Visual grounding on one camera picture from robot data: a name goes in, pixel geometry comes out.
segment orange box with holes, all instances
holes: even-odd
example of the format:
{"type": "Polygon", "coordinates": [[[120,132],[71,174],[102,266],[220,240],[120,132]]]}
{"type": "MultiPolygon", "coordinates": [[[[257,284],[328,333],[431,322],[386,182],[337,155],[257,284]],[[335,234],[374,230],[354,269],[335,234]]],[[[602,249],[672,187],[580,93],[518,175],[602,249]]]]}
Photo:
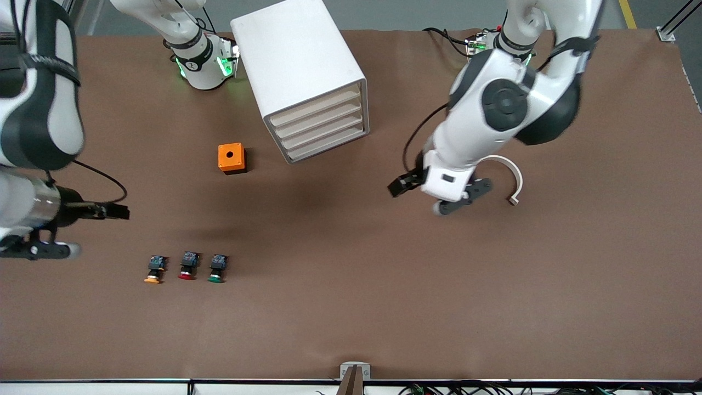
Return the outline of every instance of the orange box with holes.
{"type": "Polygon", "coordinates": [[[246,150],[241,143],[222,144],[217,155],[219,168],[224,174],[246,173],[246,150]]]}

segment yellow tape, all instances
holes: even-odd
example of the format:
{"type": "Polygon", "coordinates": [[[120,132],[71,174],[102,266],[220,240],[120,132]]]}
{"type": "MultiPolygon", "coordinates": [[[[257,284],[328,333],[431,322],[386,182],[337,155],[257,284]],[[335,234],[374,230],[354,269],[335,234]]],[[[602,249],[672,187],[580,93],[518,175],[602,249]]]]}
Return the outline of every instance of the yellow tape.
{"type": "Polygon", "coordinates": [[[621,7],[621,13],[624,14],[624,20],[626,21],[626,27],[629,29],[636,29],[636,21],[634,21],[634,14],[631,13],[631,7],[629,7],[628,0],[619,0],[619,7],[621,7]]]}

